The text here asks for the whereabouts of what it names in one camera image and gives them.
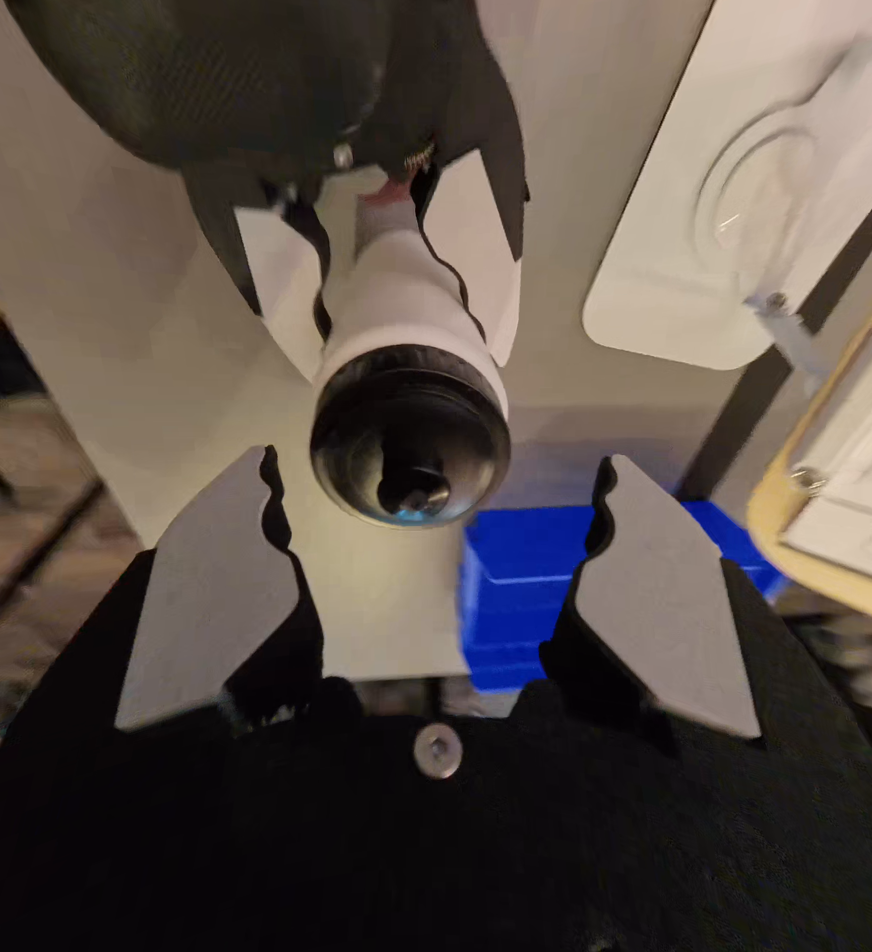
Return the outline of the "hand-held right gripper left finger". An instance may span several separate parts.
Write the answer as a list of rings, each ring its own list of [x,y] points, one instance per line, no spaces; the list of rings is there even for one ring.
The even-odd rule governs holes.
[[[156,544],[117,727],[211,706],[255,727],[304,710],[322,677],[323,631],[291,550],[277,452],[254,446]]]

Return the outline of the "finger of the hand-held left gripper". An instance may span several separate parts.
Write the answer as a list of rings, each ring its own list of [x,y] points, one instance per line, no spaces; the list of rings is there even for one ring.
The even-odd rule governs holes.
[[[492,358],[505,366],[520,320],[522,261],[509,246],[481,152],[419,172],[414,200],[422,232],[457,273]]]
[[[300,201],[237,208],[236,223],[265,328],[300,375],[325,383],[333,326],[323,290],[331,251],[316,209]]]

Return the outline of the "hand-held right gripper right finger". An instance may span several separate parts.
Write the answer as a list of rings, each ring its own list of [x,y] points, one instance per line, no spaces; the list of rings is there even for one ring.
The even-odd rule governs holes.
[[[599,464],[585,557],[542,667],[572,714],[661,738],[666,719],[762,736],[723,557],[631,459]]]

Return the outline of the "white bottle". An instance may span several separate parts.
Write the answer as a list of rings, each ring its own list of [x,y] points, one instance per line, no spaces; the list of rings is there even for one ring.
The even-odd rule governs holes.
[[[437,262],[420,232],[383,232],[358,257],[345,282],[345,302],[331,318],[314,380],[323,389],[358,357],[385,348],[418,346],[462,360],[490,386],[502,418],[509,401],[499,366],[511,352],[521,297],[521,267],[508,288],[490,301],[489,328],[481,332],[466,311],[458,281]]]

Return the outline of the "blue plastic bin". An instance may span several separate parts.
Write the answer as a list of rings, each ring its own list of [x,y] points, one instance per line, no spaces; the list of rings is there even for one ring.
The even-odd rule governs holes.
[[[771,601],[787,579],[747,533],[710,503],[685,511]],[[554,631],[591,518],[578,506],[485,511],[466,530],[458,588],[461,650],[481,692],[512,692],[544,676],[539,646]]]

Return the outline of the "black bottle lid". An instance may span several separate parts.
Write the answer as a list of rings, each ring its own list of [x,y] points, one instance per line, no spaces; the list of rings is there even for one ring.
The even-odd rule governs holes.
[[[348,361],[323,385],[310,456],[342,510],[421,530],[467,518],[499,487],[511,438],[477,368],[448,351],[396,345]]]

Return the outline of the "wooden display board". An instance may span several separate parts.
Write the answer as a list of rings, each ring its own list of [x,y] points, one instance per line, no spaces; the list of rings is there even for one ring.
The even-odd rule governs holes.
[[[813,390],[803,416],[794,425],[752,491],[747,502],[747,529],[763,556],[791,582],[872,618],[871,577],[802,553],[787,546],[782,539],[788,525],[800,514],[810,497],[791,474],[794,450],[821,410],[830,402],[834,390],[842,384],[871,334],[872,305],[858,330],[845,344],[834,369]]]

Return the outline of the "printed paper sheet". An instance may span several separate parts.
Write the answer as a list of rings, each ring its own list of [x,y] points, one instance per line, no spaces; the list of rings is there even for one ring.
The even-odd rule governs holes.
[[[872,578],[872,335],[795,453],[819,479],[784,533],[790,547]]]

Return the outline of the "clear round stand foot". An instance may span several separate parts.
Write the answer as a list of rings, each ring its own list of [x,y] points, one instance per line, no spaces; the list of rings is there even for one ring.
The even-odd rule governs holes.
[[[792,310],[789,279],[839,216],[872,205],[872,32],[819,84],[763,113],[718,152],[699,186],[694,242],[764,323]]]

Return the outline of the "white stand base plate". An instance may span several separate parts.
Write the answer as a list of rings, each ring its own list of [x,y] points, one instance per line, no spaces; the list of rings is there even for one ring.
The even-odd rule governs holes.
[[[814,89],[872,32],[870,2],[714,2],[583,306],[587,336],[619,351],[713,370],[773,346],[735,282],[694,242],[704,174],[733,135]],[[799,261],[796,310],[872,210],[839,216]]]

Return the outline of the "white stand post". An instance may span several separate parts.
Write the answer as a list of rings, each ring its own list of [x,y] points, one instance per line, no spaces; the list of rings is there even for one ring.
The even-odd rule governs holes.
[[[757,293],[748,296],[744,304],[771,337],[791,370],[803,376],[805,395],[813,398],[829,375],[828,365],[802,317],[789,306],[787,296],[782,292]]]

